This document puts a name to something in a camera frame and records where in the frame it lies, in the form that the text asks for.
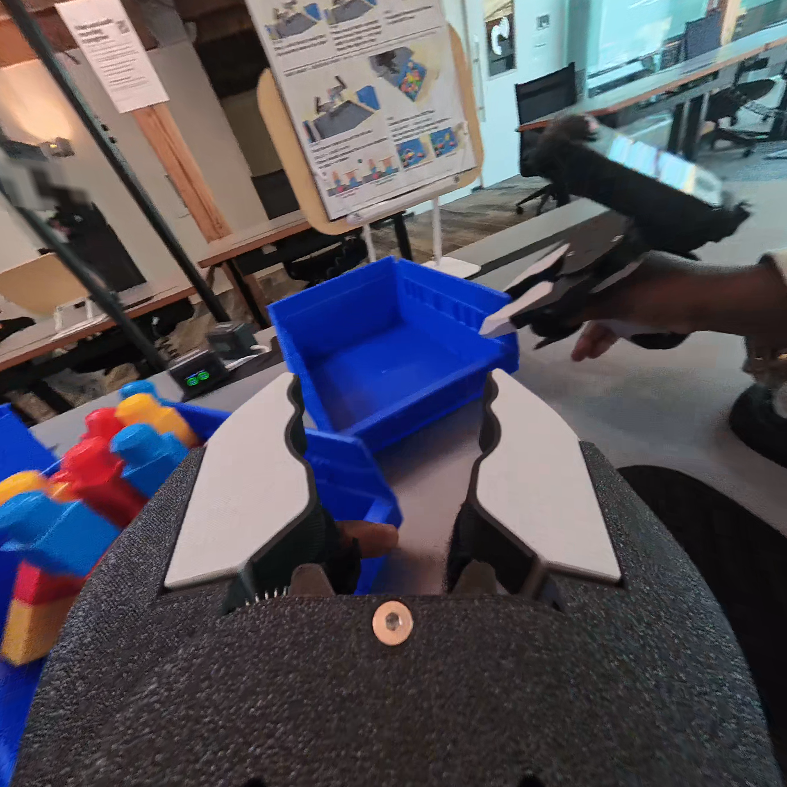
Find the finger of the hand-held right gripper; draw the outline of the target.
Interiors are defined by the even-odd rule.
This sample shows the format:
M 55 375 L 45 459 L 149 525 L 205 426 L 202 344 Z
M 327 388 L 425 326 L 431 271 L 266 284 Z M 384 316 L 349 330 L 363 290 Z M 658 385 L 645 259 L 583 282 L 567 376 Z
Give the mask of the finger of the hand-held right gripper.
M 535 261 L 532 265 L 524 269 L 508 286 L 504 289 L 507 294 L 515 294 L 518 291 L 523 291 L 524 282 L 529 279 L 539 280 L 544 275 L 545 271 L 552 269 L 555 265 L 558 267 L 562 264 L 561 260 L 569 252 L 571 248 L 570 243 L 564 243 L 561 246 L 550 250 L 546 255 Z
M 506 304 L 483 321 L 478 334 L 487 339 L 514 334 L 532 320 L 532 315 L 544 309 L 553 298 L 553 282 L 539 282 L 517 300 Z

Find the blue plastic bin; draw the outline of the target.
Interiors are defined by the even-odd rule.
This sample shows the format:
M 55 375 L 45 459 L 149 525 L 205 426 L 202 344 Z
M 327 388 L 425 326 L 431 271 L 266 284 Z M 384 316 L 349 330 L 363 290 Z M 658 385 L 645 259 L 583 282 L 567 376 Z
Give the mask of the blue plastic bin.
M 519 368 L 517 335 L 482 335 L 506 293 L 386 257 L 268 306 L 319 430 L 377 453 L 481 398 Z
M 207 442 L 233 413 L 185 406 L 211 429 Z M 398 502 L 364 444 L 305 430 L 335 522 L 398 526 Z M 341 689 L 329 687 L 329 672 L 350 689 L 359 676 L 342 663 L 343 646 L 320 644 L 320 634 L 336 638 L 356 603 L 275 594 L 224 607 L 225 583 L 163 591 L 204 449 L 181 462 L 86 580 L 32 699 L 13 785 L 287 785 L 309 770 L 309 749 L 331 751 L 320 705 Z

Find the cluster of plastic block towers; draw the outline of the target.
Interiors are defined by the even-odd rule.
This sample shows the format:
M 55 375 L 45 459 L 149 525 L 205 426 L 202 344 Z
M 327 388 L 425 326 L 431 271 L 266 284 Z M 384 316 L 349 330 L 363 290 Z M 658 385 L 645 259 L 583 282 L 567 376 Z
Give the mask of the cluster of plastic block towers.
M 55 459 L 2 407 L 2 663 L 12 667 L 50 653 L 93 569 L 211 433 L 146 382 L 84 423 Z

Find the person's right hand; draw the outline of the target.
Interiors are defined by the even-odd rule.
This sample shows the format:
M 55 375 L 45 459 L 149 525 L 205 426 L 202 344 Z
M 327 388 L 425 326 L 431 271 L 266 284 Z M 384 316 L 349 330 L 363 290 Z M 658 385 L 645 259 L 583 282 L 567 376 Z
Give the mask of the person's right hand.
M 610 322 L 683 336 L 697 332 L 702 288 L 698 267 L 667 255 L 647 255 L 633 273 L 589 298 L 571 360 L 597 359 L 610 349 L 621 338 Z

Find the long office desk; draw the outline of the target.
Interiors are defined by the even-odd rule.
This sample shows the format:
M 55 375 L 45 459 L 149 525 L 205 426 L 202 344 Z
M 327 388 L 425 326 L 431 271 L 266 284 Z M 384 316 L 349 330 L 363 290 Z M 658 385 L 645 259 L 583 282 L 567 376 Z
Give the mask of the long office desk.
M 711 94 L 733 86 L 746 61 L 768 57 L 772 64 L 784 64 L 785 42 L 785 23 L 769 27 L 608 93 L 582 98 L 565 109 L 520 124 L 516 131 L 542 129 L 569 113 L 595 116 L 618 128 L 653 113 L 672 110 L 673 125 L 667 149 L 693 161 L 699 150 Z

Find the black power station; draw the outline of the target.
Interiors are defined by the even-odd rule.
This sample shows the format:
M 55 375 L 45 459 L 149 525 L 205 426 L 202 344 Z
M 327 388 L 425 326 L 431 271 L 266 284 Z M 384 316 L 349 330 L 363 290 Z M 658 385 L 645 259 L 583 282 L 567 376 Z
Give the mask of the black power station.
M 172 360 L 167 372 L 182 390 L 182 400 L 200 397 L 227 384 L 231 371 L 212 349 L 196 349 Z

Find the black office chair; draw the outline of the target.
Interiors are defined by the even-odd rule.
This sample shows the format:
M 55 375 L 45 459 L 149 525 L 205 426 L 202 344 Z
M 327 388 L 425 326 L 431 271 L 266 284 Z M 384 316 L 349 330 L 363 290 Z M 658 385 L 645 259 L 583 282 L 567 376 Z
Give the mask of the black office chair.
M 710 132 L 710 149 L 715 150 L 719 142 L 728 142 L 742 149 L 742 158 L 750 157 L 757 145 L 770 138 L 770 132 L 757 132 L 751 130 L 737 130 L 738 113 L 749 105 L 754 105 L 752 112 L 758 115 L 765 123 L 772 122 L 777 111 L 762 104 L 771 89 L 775 87 L 775 80 L 765 78 L 753 82 L 741 82 L 745 73 L 759 71 L 769 64 L 767 57 L 752 57 L 744 60 L 738 66 L 732 86 L 713 93 L 707 104 L 706 121 L 712 123 Z
M 567 107 L 574 105 L 577 101 L 575 63 L 538 77 L 526 83 L 516 85 L 516 104 L 518 112 L 519 126 L 535 122 L 536 119 L 556 113 Z M 540 138 L 542 130 L 519 131 L 519 174 L 523 178 L 533 178 L 537 173 L 528 163 L 530 152 Z M 540 198 L 537 206 L 536 215 L 541 215 L 549 199 L 556 202 L 556 207 L 560 208 L 568 205 L 571 195 L 564 186 L 555 185 L 549 182 L 545 187 L 532 193 L 516 204 L 516 213 L 524 213 L 523 206 Z

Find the dark green box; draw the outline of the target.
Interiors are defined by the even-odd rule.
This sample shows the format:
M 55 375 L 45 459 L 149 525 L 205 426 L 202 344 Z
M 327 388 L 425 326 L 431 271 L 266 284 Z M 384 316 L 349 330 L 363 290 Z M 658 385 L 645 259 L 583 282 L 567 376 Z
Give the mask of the dark green box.
M 225 364 L 230 364 L 261 353 L 254 328 L 245 322 L 218 323 L 206 334 L 205 340 Z

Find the instruction poster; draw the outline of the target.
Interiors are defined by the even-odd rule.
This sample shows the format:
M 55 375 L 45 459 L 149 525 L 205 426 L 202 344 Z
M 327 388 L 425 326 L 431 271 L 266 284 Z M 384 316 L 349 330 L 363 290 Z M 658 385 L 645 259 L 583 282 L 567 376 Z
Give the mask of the instruction poster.
M 473 180 L 482 149 L 443 2 L 246 2 L 328 221 Z

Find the wooden desk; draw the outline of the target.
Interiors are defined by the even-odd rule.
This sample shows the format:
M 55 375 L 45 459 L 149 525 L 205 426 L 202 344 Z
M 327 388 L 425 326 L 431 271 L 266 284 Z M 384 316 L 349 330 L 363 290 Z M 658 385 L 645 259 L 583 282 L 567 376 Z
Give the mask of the wooden desk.
M 175 308 L 191 303 L 196 292 L 192 287 L 178 284 L 145 283 L 125 290 L 120 302 L 129 320 L 141 321 L 148 314 L 162 317 L 164 322 L 177 323 Z M 95 317 L 77 317 L 76 322 L 56 327 L 56 320 L 48 318 L 2 342 L 2 395 L 9 391 L 36 391 L 43 388 L 44 379 L 58 371 L 94 360 L 116 349 L 132 345 L 114 321 L 99 312 Z
M 198 259 L 196 265 L 202 270 L 221 268 L 233 290 L 252 315 L 253 321 L 261 325 L 263 322 L 263 317 L 260 316 L 261 304 L 256 297 L 259 287 L 250 285 L 248 279 L 252 277 L 251 273 L 241 272 L 241 257 L 310 229 L 312 229 L 311 224 L 299 212 L 281 216 L 272 222 L 257 223 L 250 228 L 209 241 L 206 246 L 207 254 Z

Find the black rounded object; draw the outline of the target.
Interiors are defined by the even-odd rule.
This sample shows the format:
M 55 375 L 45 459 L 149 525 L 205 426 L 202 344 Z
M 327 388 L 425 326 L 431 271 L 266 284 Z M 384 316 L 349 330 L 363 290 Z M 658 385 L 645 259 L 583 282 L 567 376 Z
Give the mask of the black rounded object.
M 786 468 L 786 419 L 774 410 L 767 387 L 754 382 L 744 390 L 733 403 L 729 425 L 745 446 Z

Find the black pole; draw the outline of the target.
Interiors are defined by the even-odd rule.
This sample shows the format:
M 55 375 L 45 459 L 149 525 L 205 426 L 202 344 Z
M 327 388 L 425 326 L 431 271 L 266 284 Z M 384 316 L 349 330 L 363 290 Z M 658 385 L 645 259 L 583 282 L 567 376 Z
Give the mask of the black pole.
M 109 290 L 97 274 L 56 236 L 52 228 L 40 216 L 33 210 L 12 202 L 4 186 L 2 186 L 2 196 L 27 224 L 28 228 L 43 241 L 45 247 L 54 250 L 65 268 L 87 290 L 103 312 L 123 330 L 126 338 L 137 347 L 148 365 L 156 372 L 166 371 L 166 360 L 152 342 L 146 338 L 133 319 L 128 316 L 118 296 Z
M 150 195 L 130 169 L 128 162 L 117 150 L 115 144 L 110 141 L 109 134 L 102 128 L 102 124 L 93 114 L 90 105 L 86 103 L 82 93 L 73 83 L 65 67 L 58 61 L 49 40 L 34 20 L 33 15 L 25 7 L 24 2 L 9 1 L 5 3 L 5 6 L 20 34 L 25 38 L 27 44 L 31 46 L 38 59 L 44 64 L 55 84 L 61 89 L 61 93 L 63 93 L 75 114 L 82 121 L 85 129 L 104 155 L 105 160 L 123 183 L 127 192 L 139 207 L 152 229 L 157 233 L 173 260 L 187 277 L 205 303 L 205 306 L 210 310 L 214 319 L 217 322 L 228 321 L 229 315 L 223 308 L 220 300 L 192 264 L 179 240 L 152 202 Z

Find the wooden display board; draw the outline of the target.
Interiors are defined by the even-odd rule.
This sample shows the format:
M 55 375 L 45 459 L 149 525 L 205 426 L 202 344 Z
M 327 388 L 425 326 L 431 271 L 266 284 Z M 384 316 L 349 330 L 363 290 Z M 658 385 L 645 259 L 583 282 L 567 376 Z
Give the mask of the wooden display board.
M 350 212 L 348 216 L 330 220 L 326 213 L 317 179 L 305 157 L 295 126 L 282 100 L 279 87 L 270 70 L 261 73 L 257 85 L 257 104 L 261 118 L 268 129 L 271 142 L 294 195 L 300 206 L 305 224 L 328 235 L 346 234 L 350 231 L 392 217 L 394 214 L 432 201 L 444 194 L 470 186 L 482 172 L 484 149 L 480 123 L 475 104 L 475 92 L 471 68 L 464 53 L 463 44 L 456 29 L 448 25 L 453 64 L 456 69 L 460 100 L 467 123 L 467 140 L 474 153 L 476 164 L 457 175 L 450 175 L 403 195 L 377 202 L 368 209 Z

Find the wooden post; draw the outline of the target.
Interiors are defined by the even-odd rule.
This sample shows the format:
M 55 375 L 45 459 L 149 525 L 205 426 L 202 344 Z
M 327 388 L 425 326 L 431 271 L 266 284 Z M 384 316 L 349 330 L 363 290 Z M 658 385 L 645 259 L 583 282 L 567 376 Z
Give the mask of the wooden post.
M 168 103 L 136 109 L 131 114 L 204 239 L 211 242 L 228 237 L 231 227 L 175 123 Z

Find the white wall notice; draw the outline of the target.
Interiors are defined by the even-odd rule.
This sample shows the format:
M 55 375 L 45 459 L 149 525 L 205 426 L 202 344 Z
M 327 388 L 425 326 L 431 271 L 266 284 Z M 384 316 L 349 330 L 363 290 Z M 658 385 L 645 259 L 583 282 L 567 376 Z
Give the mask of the white wall notice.
M 56 10 L 118 113 L 169 101 L 122 2 L 60 2 Z

